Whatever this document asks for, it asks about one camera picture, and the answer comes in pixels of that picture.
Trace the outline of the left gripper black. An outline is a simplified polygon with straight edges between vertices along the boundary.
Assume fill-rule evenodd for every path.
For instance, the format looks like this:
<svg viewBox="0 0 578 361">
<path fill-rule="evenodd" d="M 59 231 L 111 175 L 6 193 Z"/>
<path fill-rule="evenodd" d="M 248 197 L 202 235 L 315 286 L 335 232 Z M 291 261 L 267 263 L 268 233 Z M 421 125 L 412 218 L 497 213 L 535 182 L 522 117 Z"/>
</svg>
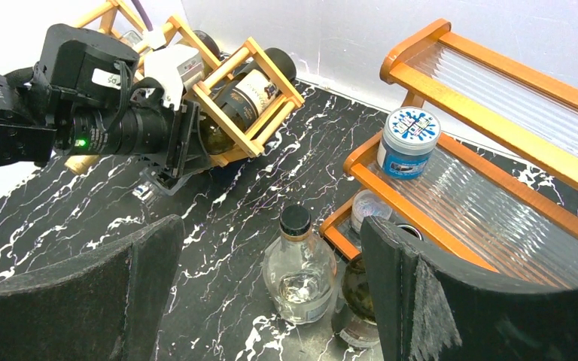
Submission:
<svg viewBox="0 0 578 361">
<path fill-rule="evenodd" d="M 160 169 L 140 171 L 143 194 L 172 196 L 189 181 L 190 175 L 174 178 L 168 174 L 184 174 L 185 163 L 199 159 L 199 136 L 192 136 L 199 122 L 198 102 L 185 99 L 178 111 L 134 103 L 113 129 L 100 129 L 113 119 L 113 111 L 78 108 L 72 118 L 71 154 L 143 156 Z"/>
</svg>

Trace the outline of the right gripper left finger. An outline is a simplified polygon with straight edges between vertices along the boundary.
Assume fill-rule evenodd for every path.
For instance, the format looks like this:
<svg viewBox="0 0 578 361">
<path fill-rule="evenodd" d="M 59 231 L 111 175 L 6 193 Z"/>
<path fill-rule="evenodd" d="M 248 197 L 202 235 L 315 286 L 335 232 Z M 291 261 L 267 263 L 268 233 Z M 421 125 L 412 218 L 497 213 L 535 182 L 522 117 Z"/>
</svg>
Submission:
<svg viewBox="0 0 578 361">
<path fill-rule="evenodd" d="M 183 240 L 169 215 L 0 282 L 0 360 L 149 360 Z"/>
</svg>

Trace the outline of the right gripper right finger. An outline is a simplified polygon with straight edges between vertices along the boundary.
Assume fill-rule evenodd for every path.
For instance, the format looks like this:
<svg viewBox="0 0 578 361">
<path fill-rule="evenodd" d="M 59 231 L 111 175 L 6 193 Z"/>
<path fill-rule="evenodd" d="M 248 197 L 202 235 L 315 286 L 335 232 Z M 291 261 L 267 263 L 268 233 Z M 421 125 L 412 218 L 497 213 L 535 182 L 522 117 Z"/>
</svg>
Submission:
<svg viewBox="0 0 578 361">
<path fill-rule="evenodd" d="M 386 360 L 578 360 L 578 287 L 489 271 L 380 217 L 360 239 Z"/>
</svg>

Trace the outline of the dark wine bottle brown label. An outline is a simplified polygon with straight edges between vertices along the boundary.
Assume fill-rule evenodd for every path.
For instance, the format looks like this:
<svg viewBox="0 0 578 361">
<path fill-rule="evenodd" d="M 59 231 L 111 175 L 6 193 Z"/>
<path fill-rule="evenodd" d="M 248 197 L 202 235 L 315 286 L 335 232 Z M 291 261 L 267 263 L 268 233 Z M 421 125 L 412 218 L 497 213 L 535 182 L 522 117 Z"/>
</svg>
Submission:
<svg viewBox="0 0 578 361">
<path fill-rule="evenodd" d="M 355 349 L 380 342 L 364 258 L 358 254 L 345 267 L 331 318 L 333 334 Z"/>
</svg>

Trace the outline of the dark wine bottle cream label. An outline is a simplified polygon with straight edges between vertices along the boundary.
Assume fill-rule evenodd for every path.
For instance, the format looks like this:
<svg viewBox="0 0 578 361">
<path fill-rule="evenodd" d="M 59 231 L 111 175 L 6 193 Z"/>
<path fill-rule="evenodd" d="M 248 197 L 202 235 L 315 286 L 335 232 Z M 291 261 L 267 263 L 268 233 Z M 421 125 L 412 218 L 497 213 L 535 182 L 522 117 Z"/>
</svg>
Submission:
<svg viewBox="0 0 578 361">
<path fill-rule="evenodd" d="M 214 97 L 214 102 L 240 130 L 245 131 L 279 94 L 279 88 L 253 61 L 222 88 Z M 235 144 L 235 141 L 204 111 L 200 112 L 199 135 L 206 152 L 210 155 L 224 153 Z"/>
</svg>

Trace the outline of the clear glass bottle black cap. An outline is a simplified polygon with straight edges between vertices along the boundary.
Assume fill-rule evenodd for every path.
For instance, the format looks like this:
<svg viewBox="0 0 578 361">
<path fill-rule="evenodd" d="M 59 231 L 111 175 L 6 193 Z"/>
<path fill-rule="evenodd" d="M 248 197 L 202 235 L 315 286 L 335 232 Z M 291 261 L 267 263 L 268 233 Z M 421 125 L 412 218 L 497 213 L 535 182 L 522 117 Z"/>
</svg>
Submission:
<svg viewBox="0 0 578 361">
<path fill-rule="evenodd" d="M 264 251 L 262 273 L 276 311 L 301 325 L 320 320 L 329 307 L 336 278 L 335 253 L 313 231 L 302 205 L 288 205 L 278 219 L 280 235 Z"/>
</svg>

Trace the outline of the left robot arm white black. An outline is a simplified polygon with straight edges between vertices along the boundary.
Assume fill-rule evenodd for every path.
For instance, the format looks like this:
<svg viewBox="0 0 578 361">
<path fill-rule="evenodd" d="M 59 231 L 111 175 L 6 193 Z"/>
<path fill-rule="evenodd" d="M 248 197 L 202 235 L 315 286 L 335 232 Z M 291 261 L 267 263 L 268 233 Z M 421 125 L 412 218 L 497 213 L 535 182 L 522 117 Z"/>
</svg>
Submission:
<svg viewBox="0 0 578 361">
<path fill-rule="evenodd" d="M 206 170 L 199 104 L 173 90 L 172 68 L 135 80 L 139 62 L 101 32 L 52 25 L 33 67 L 0 75 L 0 166 L 43 167 L 53 153 L 140 156 L 168 194 Z"/>
</svg>

